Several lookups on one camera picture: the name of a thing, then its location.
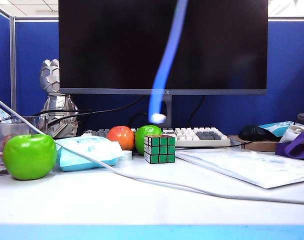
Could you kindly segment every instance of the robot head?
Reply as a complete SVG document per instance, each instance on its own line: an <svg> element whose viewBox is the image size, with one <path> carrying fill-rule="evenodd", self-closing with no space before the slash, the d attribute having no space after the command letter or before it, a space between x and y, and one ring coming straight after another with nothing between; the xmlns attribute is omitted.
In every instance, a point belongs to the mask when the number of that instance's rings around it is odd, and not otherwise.
<svg viewBox="0 0 304 240"><path fill-rule="evenodd" d="M40 84L49 95L63 95L60 93L60 63L57 59L43 61Z"/></svg>

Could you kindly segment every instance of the rubik's cube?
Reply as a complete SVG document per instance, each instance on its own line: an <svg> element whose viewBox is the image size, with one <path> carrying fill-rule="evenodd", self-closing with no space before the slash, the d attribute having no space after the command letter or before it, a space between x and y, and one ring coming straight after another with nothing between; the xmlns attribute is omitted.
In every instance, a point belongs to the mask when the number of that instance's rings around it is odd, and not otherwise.
<svg viewBox="0 0 304 240"><path fill-rule="evenodd" d="M144 159L150 164L175 162L175 138L168 135L144 136Z"/></svg>

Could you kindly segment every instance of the silver robot figure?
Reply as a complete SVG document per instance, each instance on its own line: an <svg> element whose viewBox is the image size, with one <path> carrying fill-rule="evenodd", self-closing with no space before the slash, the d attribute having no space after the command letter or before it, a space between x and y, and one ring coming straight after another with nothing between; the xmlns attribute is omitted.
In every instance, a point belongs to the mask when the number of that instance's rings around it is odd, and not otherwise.
<svg viewBox="0 0 304 240"><path fill-rule="evenodd" d="M40 84L48 93L43 110L78 110L73 103L71 96L60 93L60 64L57 59L43 61L40 72ZM77 112L50 112L45 113L47 124L65 116L77 114ZM64 119L50 127L47 127L47 134L54 138L75 137L77 132L77 117Z"/></svg>

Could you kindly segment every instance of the white paper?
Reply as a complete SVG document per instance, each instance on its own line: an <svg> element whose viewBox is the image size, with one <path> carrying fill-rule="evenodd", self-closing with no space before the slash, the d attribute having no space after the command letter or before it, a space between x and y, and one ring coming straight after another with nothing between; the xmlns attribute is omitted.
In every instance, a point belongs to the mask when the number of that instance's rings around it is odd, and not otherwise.
<svg viewBox="0 0 304 240"><path fill-rule="evenodd" d="M265 189L304 181L304 160L225 148L177 150L175 156Z"/></svg>

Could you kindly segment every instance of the wet wipes package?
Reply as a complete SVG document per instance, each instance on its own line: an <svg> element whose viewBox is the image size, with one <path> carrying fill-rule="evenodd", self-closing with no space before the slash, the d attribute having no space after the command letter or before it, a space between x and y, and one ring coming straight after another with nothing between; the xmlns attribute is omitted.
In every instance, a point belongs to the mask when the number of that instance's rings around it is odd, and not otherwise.
<svg viewBox="0 0 304 240"><path fill-rule="evenodd" d="M123 156L123 151L116 141L109 141L101 136L77 136L57 140L78 153L102 161L110 166L117 163L117 159ZM87 160L57 145L58 161L62 171L77 171L102 167L96 162Z"/></svg>
<svg viewBox="0 0 304 240"><path fill-rule="evenodd" d="M276 137L281 137L284 135L285 131L288 129L288 126L293 125L294 122L292 121L283 121L283 122L276 122L276 123L269 123L260 125L260 128L266 129L273 133ZM295 123L295 125L304 127L304 125Z"/></svg>

